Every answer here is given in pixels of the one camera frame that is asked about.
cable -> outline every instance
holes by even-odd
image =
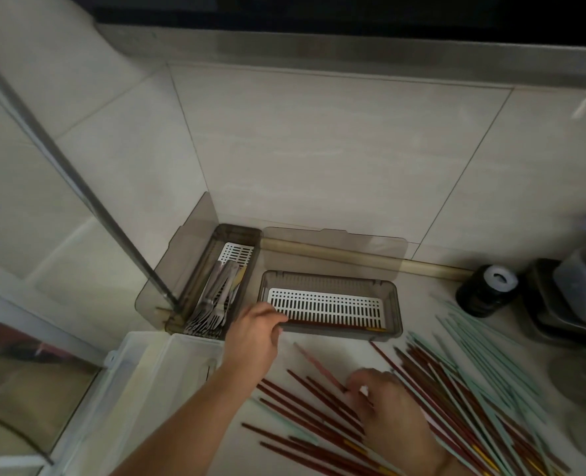
[[[35,441],[33,441],[29,436],[27,436],[27,434],[21,432],[19,429],[17,429],[14,426],[11,426],[11,424],[8,424],[6,421],[3,421],[2,419],[0,419],[0,427],[13,433],[17,437],[19,437],[19,439],[26,442],[27,445],[30,446],[35,451],[35,453],[42,456],[48,464],[50,464],[51,466],[55,464],[51,457],[47,453],[45,453],[39,446],[37,446],[37,443],[35,443]]]

hand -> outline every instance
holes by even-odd
[[[248,391],[247,396],[269,372],[278,355],[278,338],[282,332],[278,324],[288,319],[271,304],[259,302],[245,308],[231,324],[221,369],[236,378]]]
[[[368,387],[368,398],[360,392]],[[421,408],[390,373],[359,369],[347,382],[346,398],[359,416],[366,444],[407,476],[432,476],[447,464]]]

black can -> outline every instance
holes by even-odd
[[[456,302],[474,317],[488,317],[518,295],[518,277],[506,267],[483,265],[456,291]]]

metal pole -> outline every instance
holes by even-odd
[[[59,172],[70,188],[77,194],[77,197],[82,200],[91,213],[106,228],[107,232],[117,241],[125,253],[128,254],[132,262],[136,264],[154,287],[163,295],[172,309],[178,312],[179,303],[176,297],[154,269],[147,263],[143,255],[107,211],[106,207],[103,206],[88,184],[85,183],[82,176],[75,170],[75,167],[72,166],[66,158],[66,155],[59,150],[55,141],[46,133],[46,130],[35,119],[28,107],[1,74],[0,104],[2,104],[9,115],[13,117],[21,129],[29,136],[31,141],[35,143],[37,149],[42,152],[43,156],[55,167],[55,170]]]

person's left hand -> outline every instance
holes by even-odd
[[[245,308],[227,332],[221,369],[237,378],[246,391],[253,391],[278,355],[282,332],[278,324],[288,319],[266,302]]]

